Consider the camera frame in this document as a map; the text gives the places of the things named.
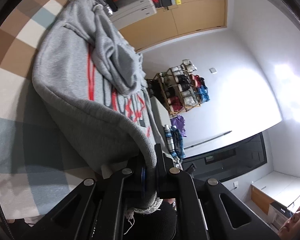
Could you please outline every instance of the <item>striped fabric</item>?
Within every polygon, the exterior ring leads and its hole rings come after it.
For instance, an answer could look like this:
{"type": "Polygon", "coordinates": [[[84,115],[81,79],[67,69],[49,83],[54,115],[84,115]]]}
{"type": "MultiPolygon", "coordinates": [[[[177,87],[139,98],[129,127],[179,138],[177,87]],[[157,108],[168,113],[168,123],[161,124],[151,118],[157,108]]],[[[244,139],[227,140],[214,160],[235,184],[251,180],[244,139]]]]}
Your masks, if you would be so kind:
{"type": "Polygon", "coordinates": [[[0,27],[0,202],[7,219],[46,214],[94,172],[31,83],[39,45],[69,0],[22,0],[0,27]]]}
{"type": "Polygon", "coordinates": [[[171,126],[170,130],[172,133],[175,152],[178,155],[179,159],[182,161],[186,157],[185,149],[183,147],[183,137],[178,128],[171,126]]]}
{"type": "Polygon", "coordinates": [[[167,124],[164,126],[164,135],[166,136],[169,153],[171,154],[173,159],[176,159],[178,156],[174,150],[174,142],[170,127],[167,124]]]}

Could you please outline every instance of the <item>drawstring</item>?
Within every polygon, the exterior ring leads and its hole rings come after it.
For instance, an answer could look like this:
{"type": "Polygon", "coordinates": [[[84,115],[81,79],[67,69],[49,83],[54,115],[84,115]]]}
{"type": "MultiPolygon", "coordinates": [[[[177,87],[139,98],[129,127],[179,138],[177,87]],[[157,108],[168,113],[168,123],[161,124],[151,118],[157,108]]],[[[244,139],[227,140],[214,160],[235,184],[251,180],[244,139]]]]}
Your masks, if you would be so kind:
{"type": "Polygon", "coordinates": [[[128,220],[129,223],[130,223],[130,225],[131,225],[131,227],[129,227],[129,229],[127,230],[127,232],[124,233],[124,235],[125,235],[126,233],[128,233],[129,230],[133,227],[133,225],[134,225],[134,217],[132,217],[132,219],[133,219],[133,223],[131,223],[130,219],[128,220]]]}

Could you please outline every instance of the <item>light switch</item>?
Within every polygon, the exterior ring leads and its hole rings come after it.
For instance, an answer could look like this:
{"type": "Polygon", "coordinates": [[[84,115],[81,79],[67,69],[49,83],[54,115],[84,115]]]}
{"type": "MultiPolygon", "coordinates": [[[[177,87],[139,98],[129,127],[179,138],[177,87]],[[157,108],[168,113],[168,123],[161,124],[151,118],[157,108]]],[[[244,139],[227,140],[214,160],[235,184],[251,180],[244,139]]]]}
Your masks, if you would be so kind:
{"type": "Polygon", "coordinates": [[[215,74],[216,72],[217,72],[217,70],[213,67],[213,68],[210,68],[209,69],[210,70],[210,72],[212,73],[212,74],[215,74]]]}

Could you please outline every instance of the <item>metal rod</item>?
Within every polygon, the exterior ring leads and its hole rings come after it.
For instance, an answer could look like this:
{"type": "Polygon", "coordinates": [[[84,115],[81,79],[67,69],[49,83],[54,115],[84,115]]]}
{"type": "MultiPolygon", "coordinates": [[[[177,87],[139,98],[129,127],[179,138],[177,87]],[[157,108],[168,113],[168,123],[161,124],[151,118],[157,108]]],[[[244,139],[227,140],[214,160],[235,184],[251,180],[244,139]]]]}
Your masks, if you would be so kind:
{"type": "Polygon", "coordinates": [[[222,133],[222,134],[220,134],[220,135],[217,135],[217,136],[215,136],[215,137],[213,137],[213,138],[211,138],[211,139],[208,139],[208,140],[205,140],[205,141],[203,141],[203,142],[200,142],[200,143],[197,143],[197,144],[188,146],[188,147],[185,148],[185,150],[186,150],[186,149],[189,149],[189,148],[193,148],[193,147],[198,146],[198,145],[200,145],[200,144],[203,144],[203,143],[212,141],[212,140],[214,140],[214,139],[217,139],[217,138],[219,138],[219,137],[221,137],[221,136],[224,136],[224,135],[226,135],[226,134],[228,134],[228,133],[231,133],[231,132],[232,132],[232,131],[224,132],[224,133],[222,133]]]}

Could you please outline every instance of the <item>black mount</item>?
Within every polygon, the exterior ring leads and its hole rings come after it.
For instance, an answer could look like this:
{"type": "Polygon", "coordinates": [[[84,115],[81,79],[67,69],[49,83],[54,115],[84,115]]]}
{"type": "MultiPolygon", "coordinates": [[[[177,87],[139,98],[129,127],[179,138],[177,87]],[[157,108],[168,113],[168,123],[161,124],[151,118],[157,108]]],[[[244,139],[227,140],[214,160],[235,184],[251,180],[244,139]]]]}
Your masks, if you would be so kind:
{"type": "MultiPolygon", "coordinates": [[[[184,240],[276,240],[277,234],[216,179],[193,179],[157,154],[157,194],[176,198],[184,240]]],[[[140,154],[109,179],[86,179],[37,222],[24,240],[121,240],[126,201],[144,195],[145,164],[140,154]]]]}

